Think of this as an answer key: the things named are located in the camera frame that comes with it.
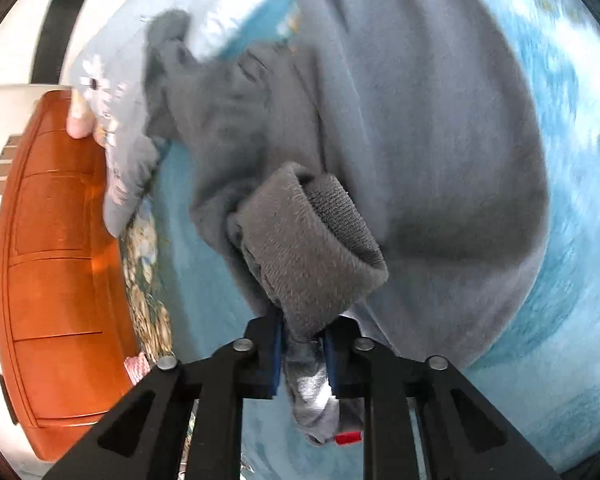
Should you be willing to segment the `light blue floral duvet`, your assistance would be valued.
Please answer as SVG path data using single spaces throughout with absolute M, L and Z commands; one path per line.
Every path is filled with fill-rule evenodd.
M 151 20 L 181 10 L 190 18 L 185 44 L 199 61 L 228 58 L 245 44 L 284 30 L 291 0 L 128 0 L 74 60 L 69 81 L 104 133 L 107 191 L 102 216 L 118 236 L 133 217 L 166 150 L 144 133 L 145 39 Z

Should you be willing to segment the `grey sweatpants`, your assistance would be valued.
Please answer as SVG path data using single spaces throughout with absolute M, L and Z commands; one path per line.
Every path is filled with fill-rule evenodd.
M 468 365 L 539 273 L 548 191 L 524 74 L 479 0 L 298 0 L 286 44 L 196 60 L 189 16 L 146 32 L 153 138 L 192 156 L 190 216 L 257 314 L 283 313 L 294 419 L 322 445 L 339 315 L 400 356 Z

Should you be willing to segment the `teal floral bed blanket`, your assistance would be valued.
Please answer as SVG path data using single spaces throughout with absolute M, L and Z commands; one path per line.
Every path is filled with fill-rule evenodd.
M 175 356 L 134 479 L 556 479 L 600 455 L 600 114 L 505 0 L 134 37 Z

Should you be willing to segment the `pink towel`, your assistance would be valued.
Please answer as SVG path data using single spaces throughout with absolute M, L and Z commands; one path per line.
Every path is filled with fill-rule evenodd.
M 144 352 L 140 352 L 137 356 L 128 356 L 123 365 L 132 385 L 137 385 L 151 370 Z

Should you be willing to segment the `pink floral pillow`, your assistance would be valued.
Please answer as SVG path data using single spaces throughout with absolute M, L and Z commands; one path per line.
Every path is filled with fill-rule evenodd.
M 107 131 L 101 125 L 97 125 L 93 132 L 94 140 L 103 148 L 107 145 Z
M 96 128 L 96 118 L 91 107 L 76 88 L 71 89 L 66 130 L 73 139 L 83 139 L 91 136 Z

